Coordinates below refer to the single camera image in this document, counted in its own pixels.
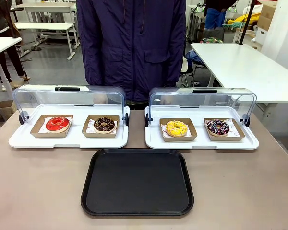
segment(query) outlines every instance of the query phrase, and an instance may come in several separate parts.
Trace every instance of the black serving tray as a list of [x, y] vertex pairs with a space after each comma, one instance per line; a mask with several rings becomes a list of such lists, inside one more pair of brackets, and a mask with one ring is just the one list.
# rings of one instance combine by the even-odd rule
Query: black serving tray
[[168, 149], [96, 152], [81, 195], [93, 216], [179, 216], [193, 203], [185, 160]]

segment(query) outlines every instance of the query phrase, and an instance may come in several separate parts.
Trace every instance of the shoe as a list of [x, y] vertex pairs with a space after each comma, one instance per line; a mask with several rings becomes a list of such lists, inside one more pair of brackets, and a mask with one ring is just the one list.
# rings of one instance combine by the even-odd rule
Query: shoe
[[24, 79], [24, 80], [26, 80], [26, 81], [28, 81], [28, 80], [31, 79], [30, 77], [26, 77], [25, 75], [23, 75], [23, 76], [19, 76], [19, 77], [22, 78], [22, 79]]
[[14, 89], [20, 87], [21, 85], [15, 84], [14, 82], [10, 82], [10, 86], [12, 89]]

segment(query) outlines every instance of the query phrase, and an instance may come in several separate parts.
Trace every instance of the donut glaze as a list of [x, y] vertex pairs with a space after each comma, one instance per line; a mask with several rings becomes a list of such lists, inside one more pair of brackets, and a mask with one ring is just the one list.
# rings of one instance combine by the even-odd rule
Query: donut glaze
[[69, 125], [69, 120], [65, 117], [54, 117], [46, 123], [46, 129], [50, 132], [65, 131]]
[[94, 122], [94, 128], [99, 132], [112, 132], [114, 127], [114, 121], [108, 117], [100, 117]]
[[170, 121], [166, 126], [167, 133], [172, 137], [183, 137], [188, 132], [188, 126], [181, 121]]
[[219, 119], [211, 120], [207, 123], [207, 128], [210, 132], [223, 136], [229, 132], [229, 125]]

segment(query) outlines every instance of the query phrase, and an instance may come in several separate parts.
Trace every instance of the display case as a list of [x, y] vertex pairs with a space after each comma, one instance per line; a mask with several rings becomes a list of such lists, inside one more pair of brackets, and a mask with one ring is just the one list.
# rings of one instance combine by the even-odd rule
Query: display case
[[[14, 90], [20, 126], [9, 139], [15, 148], [120, 148], [127, 143], [129, 107], [119, 87], [23, 85]], [[69, 129], [65, 137], [41, 134], [36, 126], [44, 117], [67, 117]], [[115, 135], [86, 135], [90, 117], [114, 117]]]
[[[259, 142], [249, 129], [255, 103], [256, 95], [242, 88], [152, 89], [145, 109], [146, 144], [154, 149], [256, 149]], [[168, 118], [191, 119], [196, 138], [184, 141], [164, 135], [162, 120]], [[207, 122], [215, 119], [230, 121], [232, 136], [210, 135]]]

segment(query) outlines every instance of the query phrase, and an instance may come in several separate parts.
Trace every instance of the cardboard box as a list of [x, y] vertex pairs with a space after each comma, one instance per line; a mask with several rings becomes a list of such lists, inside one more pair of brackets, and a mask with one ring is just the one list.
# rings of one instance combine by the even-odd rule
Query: cardboard box
[[[191, 137], [178, 137], [178, 138], [165, 138], [162, 134], [162, 126], [161, 125], [166, 125], [170, 121], [181, 121], [188, 125], [188, 128], [191, 133]], [[165, 142], [172, 142], [172, 141], [193, 141], [197, 137], [197, 132], [196, 129], [191, 121], [190, 118], [161, 118], [160, 119], [160, 131], [161, 135], [163, 137], [163, 140]]]
[[47, 117], [57, 117], [57, 116], [63, 116], [63, 117], [72, 117], [73, 115], [66, 115], [66, 114], [55, 114], [55, 115], [41, 115], [40, 118], [37, 120], [33, 128], [31, 129], [31, 134], [36, 138], [65, 138], [68, 134], [69, 129], [72, 126], [72, 122], [70, 122], [68, 129], [66, 129], [64, 132], [61, 133], [38, 133], [40, 128], [45, 122], [45, 118]]
[[267, 37], [267, 34], [268, 34], [268, 31], [258, 27], [258, 30], [256, 33], [256, 42], [263, 45], [265, 38]]
[[[108, 117], [108, 118], [112, 119], [113, 121], [117, 121], [117, 123], [116, 123], [116, 133], [101, 134], [101, 133], [87, 133], [86, 132], [87, 125], [90, 122], [90, 119], [93, 119], [93, 120], [96, 121], [98, 118], [101, 118], [101, 117]], [[83, 125], [82, 133], [87, 138], [115, 138], [115, 136], [117, 134], [117, 131], [119, 129], [119, 126], [120, 126], [120, 116], [118, 116], [118, 115], [89, 115], [87, 117], [84, 125]]]
[[271, 21], [272, 21], [272, 19], [260, 16], [258, 23], [257, 23], [257, 26], [268, 31], [270, 28]]
[[17, 106], [15, 101], [3, 101], [0, 102], [0, 112], [3, 113], [6, 119], [9, 119], [17, 111]]
[[276, 9], [277, 1], [259, 1], [259, 2], [263, 4], [260, 16], [272, 19]]
[[[207, 130], [207, 133], [208, 133], [208, 135], [209, 135], [210, 140], [212, 140], [212, 141], [240, 141], [240, 140], [242, 140], [243, 138], [245, 138], [245, 135], [244, 135], [241, 127], [238, 125], [238, 123], [236, 122], [236, 120], [233, 119], [233, 118], [231, 118], [231, 119], [232, 119], [232, 121], [233, 121], [233, 123], [234, 123], [234, 125], [235, 125], [236, 130], [237, 130], [238, 133], [239, 133], [239, 137], [227, 137], [227, 136], [224, 136], [224, 137], [216, 137], [216, 136], [211, 135], [211, 134], [209, 133], [209, 131], [208, 131], [208, 128], [207, 128], [207, 125], [206, 125], [206, 120], [214, 120], [214, 119], [216, 119], [216, 118], [204, 118], [204, 125], [205, 125], [205, 128], [206, 128], [206, 130]], [[227, 118], [217, 118], [217, 119], [219, 119], [219, 120], [221, 120], [221, 121], [224, 121], [224, 120], [226, 120]]]

